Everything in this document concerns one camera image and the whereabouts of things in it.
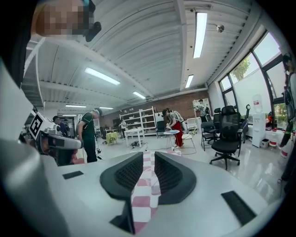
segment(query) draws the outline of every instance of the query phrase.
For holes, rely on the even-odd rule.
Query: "window frame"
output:
[[[275,111],[274,111],[274,105],[276,104],[282,104],[284,103],[284,98],[283,97],[279,97],[279,98],[274,98],[273,97],[273,94],[272,94],[272,90],[273,89],[273,85],[270,81],[270,78],[267,74],[267,71],[270,70],[271,68],[277,66],[279,63],[282,63],[282,58],[283,58],[283,55],[280,54],[278,55],[277,57],[275,57],[272,61],[270,61],[269,63],[267,63],[266,65],[262,65],[260,60],[258,59],[256,53],[254,52],[254,49],[262,42],[262,40],[265,38],[265,36],[268,34],[268,31],[265,30],[264,33],[262,34],[262,36],[258,39],[258,41],[253,45],[253,47],[243,56],[242,60],[240,60],[229,72],[226,73],[226,75],[218,82],[219,83],[219,86],[220,86],[220,89],[221,89],[221,92],[222,92],[222,95],[223,95],[223,100],[224,100],[224,105],[226,106],[226,99],[225,99],[225,94],[232,91],[233,94],[234,94],[234,99],[235,99],[235,103],[236,103],[236,108],[237,108],[237,111],[239,112],[239,107],[238,107],[238,103],[237,103],[237,98],[236,98],[236,93],[235,93],[235,89],[234,89],[234,86],[233,86],[233,82],[231,80],[231,76],[230,76],[230,73],[235,69],[237,68],[242,61],[244,61],[250,54],[252,54],[256,60],[256,63],[258,64],[259,66],[259,69],[263,75],[263,78],[265,80],[265,84],[266,84],[266,87],[267,87],[267,90],[268,90],[268,95],[269,95],[269,99],[270,99],[270,105],[271,105],[271,112],[273,114],[273,116],[275,116]],[[225,77],[228,77],[229,81],[230,81],[230,84],[231,84],[231,87],[225,91],[223,91],[223,87],[221,85],[221,81],[225,78]]]

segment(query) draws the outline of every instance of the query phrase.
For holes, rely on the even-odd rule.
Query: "fluorescent light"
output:
[[[133,94],[135,94],[135,95],[137,95],[137,96],[139,96],[141,99],[146,99],[146,97],[145,96],[142,96],[140,93],[138,93],[138,92],[133,92]]]
[[[108,107],[100,107],[100,109],[113,109],[113,108],[108,108]]]
[[[193,77],[194,77],[194,75],[189,75],[189,76],[188,76],[188,79],[187,79],[187,83],[186,83],[185,88],[188,88],[188,87],[190,86]]]
[[[66,105],[66,107],[86,108],[86,106]]]
[[[195,45],[194,45],[194,53],[193,58],[200,57],[202,54],[203,44],[204,44],[204,35],[205,28],[207,25],[207,13],[197,12],[195,13]]]
[[[110,83],[114,84],[114,85],[119,85],[120,84],[120,82],[118,82],[118,81],[112,79],[111,77],[108,77],[108,76],[106,76],[106,75],[104,75],[104,74],[102,74],[100,72],[97,72],[97,71],[95,71],[93,69],[86,68],[84,70],[84,72],[86,72],[86,73],[88,73],[90,75],[96,76],[98,78],[101,78],[101,79],[103,79],[103,80],[105,80],[107,82],[110,82]]]

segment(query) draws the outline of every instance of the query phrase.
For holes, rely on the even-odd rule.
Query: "trash can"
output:
[[[264,148],[264,149],[266,149],[268,147],[268,143],[269,143],[269,140],[268,139],[266,139],[266,138],[263,139],[261,141],[261,147]]]

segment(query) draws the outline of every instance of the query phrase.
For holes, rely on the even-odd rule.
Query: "ceiling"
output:
[[[81,113],[98,106],[120,109],[144,102],[134,91],[149,100],[179,93],[191,74],[195,76],[190,89],[204,87],[231,51],[251,9],[250,1],[236,0],[93,2],[95,21],[102,30],[91,42],[80,36],[75,41],[48,37],[38,43],[41,38],[32,37],[30,48],[39,49],[22,89],[33,105],[45,101],[58,113]],[[195,11],[208,13],[203,51],[197,59],[193,59]],[[217,24],[225,26],[223,33],[216,31]],[[33,51],[27,50],[27,57]],[[120,84],[88,75],[86,67]],[[69,110],[66,104],[87,107]]]

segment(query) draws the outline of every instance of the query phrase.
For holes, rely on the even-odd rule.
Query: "white floor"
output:
[[[124,140],[119,139],[117,143],[108,146],[102,144],[103,140],[99,138],[98,144],[99,148],[102,150],[99,155],[102,159],[110,159],[130,153],[131,151],[167,150],[167,138],[146,136],[144,139],[141,137],[141,139],[142,147],[131,149],[131,147],[127,147],[126,141]],[[184,144],[185,148],[180,149],[182,156],[205,163],[209,163],[211,159],[215,158],[215,151],[211,146],[206,146],[205,151],[203,150],[200,133],[197,133],[194,136],[193,142],[197,150],[196,153],[191,140],[187,140]],[[278,179],[280,179],[283,173],[286,161],[280,157],[279,153],[279,149],[259,149],[252,146],[250,141],[246,141],[246,143],[242,145],[240,151],[240,166],[237,165],[237,162],[228,160],[228,172],[241,180],[244,184],[255,189],[267,201],[267,203],[272,203],[279,199],[280,196],[283,197],[284,195],[284,192],[281,190],[285,184],[278,183]],[[83,155],[86,162],[86,153],[84,151],[82,154],[82,149],[80,149],[77,157],[83,158]],[[212,165],[225,169],[224,160],[215,161]]]

